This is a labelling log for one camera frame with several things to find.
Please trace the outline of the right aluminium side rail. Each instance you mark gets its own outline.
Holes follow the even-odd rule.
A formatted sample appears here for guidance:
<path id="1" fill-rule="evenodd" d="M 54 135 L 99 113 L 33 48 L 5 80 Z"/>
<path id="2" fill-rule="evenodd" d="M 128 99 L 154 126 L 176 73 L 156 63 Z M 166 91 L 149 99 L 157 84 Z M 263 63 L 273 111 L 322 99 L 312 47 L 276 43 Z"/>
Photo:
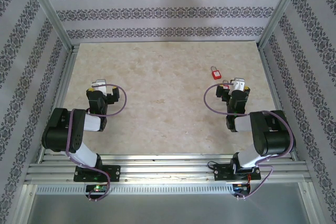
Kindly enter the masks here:
<path id="1" fill-rule="evenodd" d="M 273 100 L 274 100 L 275 107 L 278 110 L 283 110 L 283 104 L 282 104 L 282 101 L 281 101 L 280 96 L 279 96 L 279 92 L 278 92 L 278 89 L 277 89 L 277 85 L 276 85 L 275 78 L 274 78 L 274 75 L 272 73 L 269 61 L 268 61 L 267 57 L 265 56 L 265 53 L 264 53 L 263 49 L 261 49 L 259 52 L 260 52 L 260 57 L 261 57 L 263 63 L 265 64 L 265 66 L 266 66 L 267 78 L 270 79 L 269 80 L 270 89 L 271 89 L 271 94 L 272 94 L 272 97 L 273 97 Z"/>

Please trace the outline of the long aluminium base rail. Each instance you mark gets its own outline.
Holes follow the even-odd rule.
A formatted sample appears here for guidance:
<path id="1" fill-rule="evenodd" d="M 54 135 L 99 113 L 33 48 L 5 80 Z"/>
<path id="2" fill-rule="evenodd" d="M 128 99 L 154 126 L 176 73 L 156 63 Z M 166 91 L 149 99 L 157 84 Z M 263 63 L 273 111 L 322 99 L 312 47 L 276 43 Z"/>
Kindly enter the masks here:
<path id="1" fill-rule="evenodd" d="M 122 184 L 202 184 L 214 182 L 211 162 L 229 163 L 232 155 L 225 154 L 164 154 L 164 155 L 102 155 L 102 162 L 121 167 Z M 291 155 L 268 161 L 274 171 L 269 183 L 311 182 L 305 161 Z M 66 156 L 47 151 L 41 161 L 29 165 L 24 183 L 71 184 L 75 164 Z"/>

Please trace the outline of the left aluminium side rail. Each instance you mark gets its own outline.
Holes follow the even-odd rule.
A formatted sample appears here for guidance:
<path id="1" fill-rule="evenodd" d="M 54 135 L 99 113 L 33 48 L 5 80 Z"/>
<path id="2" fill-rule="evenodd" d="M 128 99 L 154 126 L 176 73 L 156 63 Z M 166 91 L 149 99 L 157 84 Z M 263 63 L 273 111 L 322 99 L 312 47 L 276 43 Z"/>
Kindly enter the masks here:
<path id="1" fill-rule="evenodd" d="M 74 69 L 76 57 L 78 54 L 79 46 L 75 46 L 67 55 L 64 66 L 61 71 L 60 79 L 56 86 L 56 96 L 52 103 L 48 119 L 51 119 L 52 112 L 55 108 L 61 108 L 64 105 L 65 97 L 68 92 L 72 72 Z"/>

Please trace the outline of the right controller board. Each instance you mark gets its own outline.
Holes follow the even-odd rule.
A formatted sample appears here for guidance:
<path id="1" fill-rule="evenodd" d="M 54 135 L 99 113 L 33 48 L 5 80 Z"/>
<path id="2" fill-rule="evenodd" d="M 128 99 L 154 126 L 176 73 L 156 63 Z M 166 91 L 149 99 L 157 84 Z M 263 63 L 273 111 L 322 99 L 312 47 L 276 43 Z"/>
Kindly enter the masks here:
<path id="1" fill-rule="evenodd" d="M 250 183 L 233 184 L 234 195 L 238 197 L 247 196 L 251 192 Z"/>

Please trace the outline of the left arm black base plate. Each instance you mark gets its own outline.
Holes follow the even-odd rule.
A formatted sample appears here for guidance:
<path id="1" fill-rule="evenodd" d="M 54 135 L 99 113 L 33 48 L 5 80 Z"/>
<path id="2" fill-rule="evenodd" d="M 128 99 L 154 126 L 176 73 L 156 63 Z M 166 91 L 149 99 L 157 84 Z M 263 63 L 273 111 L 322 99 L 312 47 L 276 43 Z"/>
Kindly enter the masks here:
<path id="1" fill-rule="evenodd" d="M 121 167 L 119 165 L 103 165 L 96 170 L 77 166 L 74 174 L 74 182 L 107 183 L 107 176 L 104 173 L 110 177 L 111 182 L 119 182 L 120 169 Z"/>

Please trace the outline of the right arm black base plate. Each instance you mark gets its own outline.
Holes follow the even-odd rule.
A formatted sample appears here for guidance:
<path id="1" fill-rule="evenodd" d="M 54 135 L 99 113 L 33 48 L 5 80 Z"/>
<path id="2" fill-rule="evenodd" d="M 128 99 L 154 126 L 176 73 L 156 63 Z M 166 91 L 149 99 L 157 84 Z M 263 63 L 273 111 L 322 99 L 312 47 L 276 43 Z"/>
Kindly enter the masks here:
<path id="1" fill-rule="evenodd" d="M 261 180 L 260 169 L 257 167 L 238 169 L 231 164 L 214 164 L 213 172 L 215 181 Z"/>

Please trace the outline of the grey metal panel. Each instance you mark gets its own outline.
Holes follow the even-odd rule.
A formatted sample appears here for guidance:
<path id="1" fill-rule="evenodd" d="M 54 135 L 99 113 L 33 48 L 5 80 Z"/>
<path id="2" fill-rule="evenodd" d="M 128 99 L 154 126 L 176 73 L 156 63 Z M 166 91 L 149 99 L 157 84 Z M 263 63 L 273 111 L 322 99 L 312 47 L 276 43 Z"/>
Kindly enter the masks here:
<path id="1" fill-rule="evenodd" d="M 310 224 L 299 186 L 265 184 L 246 200 L 230 194 L 111 195 L 38 193 L 28 224 Z"/>

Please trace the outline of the left controller board green light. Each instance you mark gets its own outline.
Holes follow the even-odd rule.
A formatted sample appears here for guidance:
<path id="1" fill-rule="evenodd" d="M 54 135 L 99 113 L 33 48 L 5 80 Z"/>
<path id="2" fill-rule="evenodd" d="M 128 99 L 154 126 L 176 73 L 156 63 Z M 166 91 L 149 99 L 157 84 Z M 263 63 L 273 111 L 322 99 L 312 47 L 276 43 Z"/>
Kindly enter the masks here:
<path id="1" fill-rule="evenodd" d="M 107 185 L 105 184 L 92 184 L 85 186 L 85 194 L 92 196 L 102 196 L 108 190 Z"/>

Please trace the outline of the aluminium frame post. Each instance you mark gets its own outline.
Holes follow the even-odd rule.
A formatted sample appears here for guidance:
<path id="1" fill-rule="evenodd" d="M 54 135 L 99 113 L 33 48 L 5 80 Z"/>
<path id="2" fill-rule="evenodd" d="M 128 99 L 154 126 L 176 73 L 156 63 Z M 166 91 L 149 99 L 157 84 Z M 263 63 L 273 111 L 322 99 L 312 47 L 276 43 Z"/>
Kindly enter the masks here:
<path id="1" fill-rule="evenodd" d="M 258 40 L 258 50 L 262 50 L 265 47 L 267 41 L 275 30 L 280 18 L 285 12 L 290 1 L 291 0 L 280 0 L 277 4 L 276 8 L 273 11 L 273 14 L 271 15 L 270 20 L 268 21 L 264 31 L 262 32 L 261 37 Z"/>
<path id="2" fill-rule="evenodd" d="M 53 8 L 50 0 L 38 0 L 38 2 L 42 7 L 43 11 L 45 12 L 47 18 L 51 22 L 53 28 L 55 29 L 63 45 L 66 47 L 68 51 L 72 50 L 73 44 L 64 26 L 62 25 L 60 18 L 58 17 L 55 9 Z"/>

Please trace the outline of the aluminium side rail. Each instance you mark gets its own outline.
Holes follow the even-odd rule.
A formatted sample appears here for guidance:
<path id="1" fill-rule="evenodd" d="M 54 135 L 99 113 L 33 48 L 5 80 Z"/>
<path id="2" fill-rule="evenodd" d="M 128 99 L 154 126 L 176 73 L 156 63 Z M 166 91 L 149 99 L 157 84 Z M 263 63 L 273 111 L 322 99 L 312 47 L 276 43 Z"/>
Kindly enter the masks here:
<path id="1" fill-rule="evenodd" d="M 76 57 L 78 54 L 79 46 L 75 46 L 67 55 L 64 66 L 61 71 L 60 79 L 56 86 L 56 96 L 52 103 L 48 119 L 51 119 L 52 112 L 55 108 L 61 108 L 64 105 L 65 97 L 68 92 L 72 72 L 74 69 Z"/>
<path id="2" fill-rule="evenodd" d="M 271 89 L 271 94 L 272 94 L 272 97 L 273 97 L 273 100 L 274 100 L 275 107 L 278 110 L 283 110 L 283 104 L 282 104 L 282 101 L 281 101 L 280 96 L 279 96 L 279 92 L 278 92 L 278 89 L 277 89 L 277 85 L 276 85 L 275 78 L 274 78 L 274 75 L 272 73 L 269 61 L 268 61 L 267 57 L 265 56 L 265 53 L 264 53 L 263 49 L 261 49 L 259 52 L 260 52 L 260 57 L 261 57 L 263 63 L 265 64 L 265 66 L 266 66 L 267 78 L 270 79 L 269 80 L 270 89 Z"/>

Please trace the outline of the left aluminium frame post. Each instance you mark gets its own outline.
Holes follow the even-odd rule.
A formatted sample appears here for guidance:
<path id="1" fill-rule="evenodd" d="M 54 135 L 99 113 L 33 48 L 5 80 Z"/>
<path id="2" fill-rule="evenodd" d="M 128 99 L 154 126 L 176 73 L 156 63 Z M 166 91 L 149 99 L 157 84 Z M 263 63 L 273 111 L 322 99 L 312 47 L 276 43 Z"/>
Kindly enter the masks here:
<path id="1" fill-rule="evenodd" d="M 55 9 L 53 8 L 50 0 L 38 0 L 38 2 L 42 7 L 43 11 L 45 12 L 47 18 L 51 22 L 53 28 L 55 29 L 63 45 L 66 47 L 68 51 L 72 50 L 73 44 L 64 26 L 62 25 L 60 18 L 58 17 Z"/>

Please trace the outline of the right aluminium frame post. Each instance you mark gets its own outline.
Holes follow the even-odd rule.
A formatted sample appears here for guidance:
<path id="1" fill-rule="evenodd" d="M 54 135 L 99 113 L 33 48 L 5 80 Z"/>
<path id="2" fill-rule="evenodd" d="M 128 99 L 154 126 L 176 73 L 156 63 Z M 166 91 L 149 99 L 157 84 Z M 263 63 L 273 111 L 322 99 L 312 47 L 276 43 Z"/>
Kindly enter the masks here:
<path id="1" fill-rule="evenodd" d="M 271 15 L 270 20 L 268 21 L 264 31 L 262 32 L 261 37 L 258 40 L 258 50 L 262 50 L 265 47 L 267 41 L 275 30 L 280 18 L 285 12 L 290 1 L 291 0 L 280 0 L 277 4 L 276 8 L 273 11 L 273 14 Z"/>

